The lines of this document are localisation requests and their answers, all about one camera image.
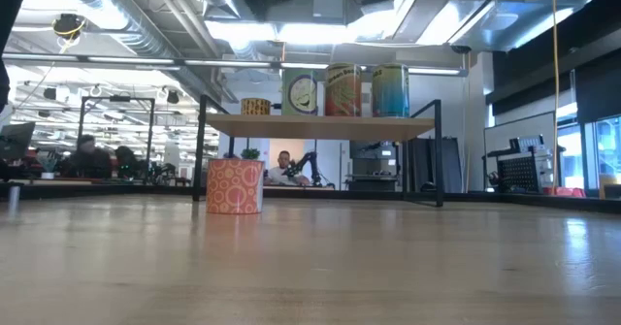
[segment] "window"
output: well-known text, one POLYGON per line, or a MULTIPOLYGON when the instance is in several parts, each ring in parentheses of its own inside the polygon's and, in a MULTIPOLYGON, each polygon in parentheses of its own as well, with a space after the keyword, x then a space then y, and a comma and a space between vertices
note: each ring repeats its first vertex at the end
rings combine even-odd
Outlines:
POLYGON ((561 153, 560 164, 563 186, 568 188, 584 188, 580 127, 573 125, 559 128, 559 146, 565 148, 565 151, 561 153))
POLYGON ((621 117, 596 123, 598 172, 621 178, 621 117))

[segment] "wooden floor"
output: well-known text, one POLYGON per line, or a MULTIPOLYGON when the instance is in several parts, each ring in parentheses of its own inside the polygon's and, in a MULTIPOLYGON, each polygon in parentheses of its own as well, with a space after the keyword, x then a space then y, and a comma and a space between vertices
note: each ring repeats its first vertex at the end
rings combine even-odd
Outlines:
POLYGON ((619 324, 621 219, 180 196, 0 204, 0 324, 619 324))

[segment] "wooden shelf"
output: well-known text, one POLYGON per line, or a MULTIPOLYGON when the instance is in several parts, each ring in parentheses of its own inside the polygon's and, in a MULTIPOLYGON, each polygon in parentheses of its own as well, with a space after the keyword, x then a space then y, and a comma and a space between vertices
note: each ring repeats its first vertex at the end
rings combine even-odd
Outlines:
POLYGON ((434 128, 432 118, 208 114, 207 123, 233 137, 406 141, 434 128))

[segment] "robotic arm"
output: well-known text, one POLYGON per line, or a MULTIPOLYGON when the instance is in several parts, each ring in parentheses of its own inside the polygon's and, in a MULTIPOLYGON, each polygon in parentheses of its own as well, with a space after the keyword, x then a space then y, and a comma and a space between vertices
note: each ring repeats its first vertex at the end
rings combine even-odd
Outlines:
POLYGON ((314 151, 309 151, 304 154, 302 159, 297 163, 295 161, 291 161, 289 167, 282 173, 283 175, 292 178, 299 173, 302 172, 304 166, 307 162, 310 161, 310 169, 312 170, 312 186, 321 186, 321 175, 319 174, 319 170, 317 169, 317 153, 314 151))

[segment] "orange patterned box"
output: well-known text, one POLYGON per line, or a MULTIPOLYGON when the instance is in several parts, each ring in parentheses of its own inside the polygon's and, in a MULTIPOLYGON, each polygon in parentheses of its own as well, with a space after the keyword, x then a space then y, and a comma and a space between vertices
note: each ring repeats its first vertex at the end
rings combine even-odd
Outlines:
POLYGON ((263 206, 263 161, 210 160, 207 212, 260 213, 263 206))

